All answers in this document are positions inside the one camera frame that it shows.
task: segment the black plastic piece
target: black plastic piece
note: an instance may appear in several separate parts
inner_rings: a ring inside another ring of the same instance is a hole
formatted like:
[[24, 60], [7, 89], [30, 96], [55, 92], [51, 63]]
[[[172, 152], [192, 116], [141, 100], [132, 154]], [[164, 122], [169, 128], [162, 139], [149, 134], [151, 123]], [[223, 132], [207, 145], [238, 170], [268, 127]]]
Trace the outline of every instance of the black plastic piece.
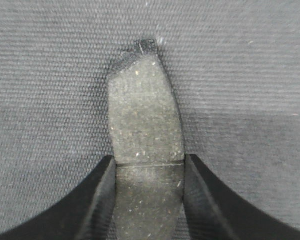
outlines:
[[115, 205], [116, 163], [104, 157], [90, 175], [56, 205], [0, 240], [106, 240]]
[[196, 155], [185, 160], [184, 207], [193, 240], [300, 240], [300, 231], [241, 198]]

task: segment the speckled surface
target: speckled surface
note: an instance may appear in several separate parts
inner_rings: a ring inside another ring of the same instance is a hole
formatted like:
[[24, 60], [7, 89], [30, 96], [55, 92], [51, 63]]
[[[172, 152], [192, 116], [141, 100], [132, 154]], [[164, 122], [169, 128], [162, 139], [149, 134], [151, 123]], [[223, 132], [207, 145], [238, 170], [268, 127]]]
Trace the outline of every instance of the speckled surface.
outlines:
[[172, 89], [154, 54], [109, 80], [120, 240], [170, 240], [184, 189], [184, 145]]

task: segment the fabric background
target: fabric background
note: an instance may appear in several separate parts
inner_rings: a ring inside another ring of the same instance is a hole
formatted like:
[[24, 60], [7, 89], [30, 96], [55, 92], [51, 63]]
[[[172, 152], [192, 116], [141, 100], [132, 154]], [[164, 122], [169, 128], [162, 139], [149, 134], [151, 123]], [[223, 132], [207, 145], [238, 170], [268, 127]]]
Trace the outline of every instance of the fabric background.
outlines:
[[300, 1], [0, 0], [0, 233], [112, 153], [106, 77], [142, 38], [159, 44], [187, 153], [300, 229]]

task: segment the textured fabric surface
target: textured fabric surface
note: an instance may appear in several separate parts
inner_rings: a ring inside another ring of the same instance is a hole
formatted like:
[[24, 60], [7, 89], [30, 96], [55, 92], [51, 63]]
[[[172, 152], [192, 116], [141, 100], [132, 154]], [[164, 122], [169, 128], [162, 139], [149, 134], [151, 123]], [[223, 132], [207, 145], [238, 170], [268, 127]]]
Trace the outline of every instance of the textured fabric surface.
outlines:
[[185, 147], [300, 229], [300, 1], [0, 0], [0, 232], [112, 153], [106, 76], [155, 38]]

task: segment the gray woven fabric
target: gray woven fabric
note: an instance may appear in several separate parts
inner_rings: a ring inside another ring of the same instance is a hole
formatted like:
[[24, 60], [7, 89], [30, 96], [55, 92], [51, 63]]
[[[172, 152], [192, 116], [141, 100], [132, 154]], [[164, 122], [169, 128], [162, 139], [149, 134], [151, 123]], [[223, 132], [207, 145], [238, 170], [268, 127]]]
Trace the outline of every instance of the gray woven fabric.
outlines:
[[300, 229], [300, 1], [0, 0], [0, 232], [112, 153], [105, 79], [141, 38], [160, 45], [186, 151]]

